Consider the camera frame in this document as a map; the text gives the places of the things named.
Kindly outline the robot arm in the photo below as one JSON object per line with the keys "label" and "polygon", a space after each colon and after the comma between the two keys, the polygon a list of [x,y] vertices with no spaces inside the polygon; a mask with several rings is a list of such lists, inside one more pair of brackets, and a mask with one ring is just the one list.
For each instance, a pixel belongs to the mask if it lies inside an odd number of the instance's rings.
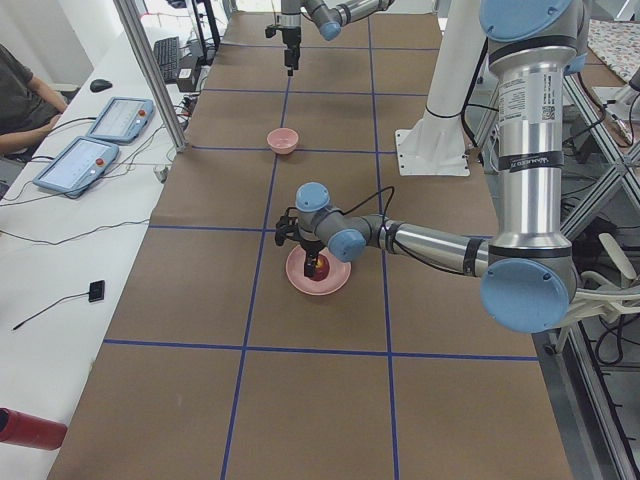
{"label": "robot arm", "polygon": [[282,40],[286,46],[284,66],[287,76],[292,77],[294,72],[299,69],[302,10],[305,10],[321,37],[326,41],[331,41],[341,33],[345,26],[375,13],[386,11],[393,3],[393,0],[343,1],[335,7],[329,8],[321,0],[282,1],[281,12],[275,14],[275,23],[265,28],[265,36],[272,38],[277,32],[282,34]]}
{"label": "robot arm", "polygon": [[567,326],[578,289],[571,242],[560,228],[563,79],[586,57],[587,1],[455,1],[423,117],[396,134],[404,175],[459,175],[461,120],[476,68],[497,80],[499,227],[466,238],[383,214],[350,217],[317,182],[296,193],[294,237],[309,280],[334,274],[331,259],[356,260],[366,247],[480,279],[485,310],[506,328],[537,333]]}

